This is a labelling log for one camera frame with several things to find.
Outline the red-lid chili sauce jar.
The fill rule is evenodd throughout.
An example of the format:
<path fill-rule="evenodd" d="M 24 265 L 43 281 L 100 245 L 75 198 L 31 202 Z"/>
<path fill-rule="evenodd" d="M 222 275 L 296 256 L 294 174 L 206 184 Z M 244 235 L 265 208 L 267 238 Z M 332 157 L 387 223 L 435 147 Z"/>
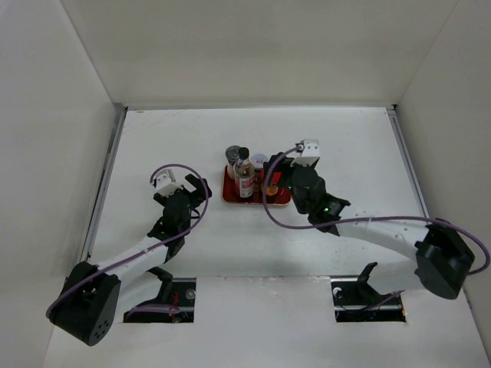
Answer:
<path fill-rule="evenodd" d="M 265 194 L 265 200 L 267 203 L 274 203 L 279 192 L 278 182 L 281 179 L 280 172 L 274 172 L 268 182 L 265 181 L 266 170 L 262 170 L 261 178 L 261 191 Z"/>

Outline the white-lid spice jar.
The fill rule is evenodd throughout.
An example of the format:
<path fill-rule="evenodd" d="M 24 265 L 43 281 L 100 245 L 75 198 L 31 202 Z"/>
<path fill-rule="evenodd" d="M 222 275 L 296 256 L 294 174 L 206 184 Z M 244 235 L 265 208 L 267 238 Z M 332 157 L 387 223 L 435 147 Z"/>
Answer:
<path fill-rule="evenodd" d="M 269 158 L 263 153 L 256 153 L 250 158 L 250 161 L 254 169 L 254 190 L 258 192 L 263 180 L 264 164 L 269 162 Z"/>

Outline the soy sauce glass bottle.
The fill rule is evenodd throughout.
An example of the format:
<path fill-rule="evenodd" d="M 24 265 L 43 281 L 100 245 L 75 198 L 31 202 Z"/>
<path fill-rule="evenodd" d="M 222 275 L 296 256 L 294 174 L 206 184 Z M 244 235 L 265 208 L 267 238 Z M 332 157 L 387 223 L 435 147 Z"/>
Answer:
<path fill-rule="evenodd" d="M 254 193 L 254 166 L 249 159 L 249 149 L 240 147 L 239 158 L 234 164 L 234 181 L 236 195 L 241 199 L 247 199 Z"/>

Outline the clear-cap salt grinder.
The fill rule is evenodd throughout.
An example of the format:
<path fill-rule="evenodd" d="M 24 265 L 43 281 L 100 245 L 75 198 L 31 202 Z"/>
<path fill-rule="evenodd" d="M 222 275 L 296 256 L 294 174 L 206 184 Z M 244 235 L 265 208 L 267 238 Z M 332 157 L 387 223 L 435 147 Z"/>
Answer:
<path fill-rule="evenodd" d="M 235 178 L 234 165 L 239 159 L 239 149 L 241 146 L 232 145 L 225 150 L 225 157 L 227 160 L 226 172 L 231 180 Z"/>

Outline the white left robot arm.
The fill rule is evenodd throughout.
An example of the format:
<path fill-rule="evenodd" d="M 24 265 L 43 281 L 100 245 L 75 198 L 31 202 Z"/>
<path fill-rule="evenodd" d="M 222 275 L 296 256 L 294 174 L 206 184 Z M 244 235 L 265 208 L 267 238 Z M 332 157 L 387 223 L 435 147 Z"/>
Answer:
<path fill-rule="evenodd" d="M 211 190 L 201 176 L 189 174 L 186 181 L 195 188 L 192 192 L 176 184 L 169 170 L 153 181 L 153 199 L 162 205 L 163 214 L 135 247 L 101 265 L 82 261 L 74 266 L 58 299 L 46 311 L 53 325 L 88 346 L 104 338 L 114 321 L 121 290 L 175 257 L 196 226 L 192 212 L 208 203 Z"/>

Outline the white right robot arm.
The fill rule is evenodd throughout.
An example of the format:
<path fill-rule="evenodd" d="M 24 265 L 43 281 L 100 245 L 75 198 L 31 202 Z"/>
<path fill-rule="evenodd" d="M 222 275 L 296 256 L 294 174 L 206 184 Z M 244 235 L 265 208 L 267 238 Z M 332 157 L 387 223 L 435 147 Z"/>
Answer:
<path fill-rule="evenodd" d="M 411 289 L 426 289 L 447 300 L 458 297 L 475 260 L 462 231 L 439 219 L 361 211 L 326 191 L 315 170 L 317 161 L 315 156 L 278 153 L 265 165 L 265 182 L 280 175 L 278 184 L 290 192 L 298 213 L 306 215 L 307 229 L 359 239 L 404 256 L 403 261 L 372 261 L 364 267 L 355 286 L 361 301 L 370 304 L 382 295 Z"/>

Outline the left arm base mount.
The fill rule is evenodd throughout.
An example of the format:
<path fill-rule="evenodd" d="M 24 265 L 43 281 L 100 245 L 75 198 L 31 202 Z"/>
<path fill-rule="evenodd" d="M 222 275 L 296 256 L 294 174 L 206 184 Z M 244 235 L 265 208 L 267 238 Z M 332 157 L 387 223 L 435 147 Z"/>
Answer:
<path fill-rule="evenodd" d="M 196 303 L 195 278 L 174 278 L 155 267 L 121 293 L 116 321 L 126 324 L 190 324 Z"/>

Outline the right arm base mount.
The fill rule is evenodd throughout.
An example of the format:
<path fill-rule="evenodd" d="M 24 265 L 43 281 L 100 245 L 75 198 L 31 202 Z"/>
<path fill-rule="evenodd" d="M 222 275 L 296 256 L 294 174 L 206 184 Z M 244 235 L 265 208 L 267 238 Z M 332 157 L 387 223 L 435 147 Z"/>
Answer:
<path fill-rule="evenodd" d="M 379 294 L 367 283 L 376 266 L 377 262 L 371 262 L 358 276 L 330 279 L 338 323 L 406 322 L 401 292 Z"/>

